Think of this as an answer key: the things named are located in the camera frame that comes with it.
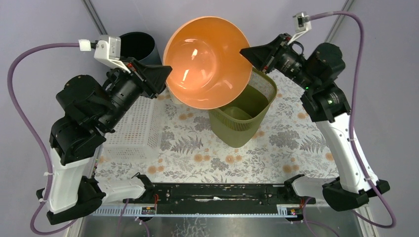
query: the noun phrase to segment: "floral tablecloth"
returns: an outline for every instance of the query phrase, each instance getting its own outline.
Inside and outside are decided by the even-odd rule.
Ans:
[[[208,112],[176,105],[162,94],[165,118],[159,156],[149,160],[98,159],[97,180],[129,179],[147,174],[152,182],[283,183],[296,174],[337,176],[326,141],[300,102],[303,90],[280,72],[269,75],[278,94],[258,132],[234,149],[212,131]]]

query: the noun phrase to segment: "green waste basket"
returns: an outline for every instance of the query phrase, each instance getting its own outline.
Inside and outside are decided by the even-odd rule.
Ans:
[[[244,146],[257,132],[276,94],[275,82],[253,68],[248,85],[235,100],[208,111],[212,131],[230,147]]]

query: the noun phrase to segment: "gray wall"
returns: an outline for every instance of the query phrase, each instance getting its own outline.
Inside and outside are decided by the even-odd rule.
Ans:
[[[345,0],[92,0],[109,34],[143,31],[154,37],[163,55],[171,35],[187,21],[218,16],[231,21],[253,46],[266,44],[279,33],[295,31],[292,16],[340,10]],[[301,38],[306,52],[324,41],[334,19],[313,25],[316,31]]]
[[[390,183],[384,196],[398,220],[395,229],[379,229],[382,237],[418,235],[418,10],[417,0],[358,0],[351,9],[366,30],[355,130],[371,167]],[[358,40],[350,18],[333,40],[346,62],[337,83],[349,98]],[[379,199],[371,205],[376,221],[390,223]]]
[[[11,62],[29,48],[55,42],[98,37],[80,0],[0,0],[0,236],[35,236],[29,221],[38,201],[35,190],[45,186],[45,161],[40,149],[10,102],[6,75]],[[102,80],[106,67],[92,52],[77,48],[38,52],[15,71],[16,96],[26,115],[48,145],[52,124],[64,115],[55,100],[66,81],[79,74]],[[45,209],[36,226],[55,230]]]

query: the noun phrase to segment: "orange bowl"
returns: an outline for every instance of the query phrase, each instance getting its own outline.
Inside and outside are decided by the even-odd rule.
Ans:
[[[233,101],[249,82],[251,64],[239,53],[249,47],[231,22],[205,16],[181,26],[168,41],[163,64],[173,70],[166,84],[182,103],[215,109]]]

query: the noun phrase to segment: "white plastic crate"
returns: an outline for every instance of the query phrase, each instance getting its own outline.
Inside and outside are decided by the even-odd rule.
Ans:
[[[115,126],[106,134],[103,151],[112,160],[151,159],[158,156],[162,141],[164,103],[139,97]]]

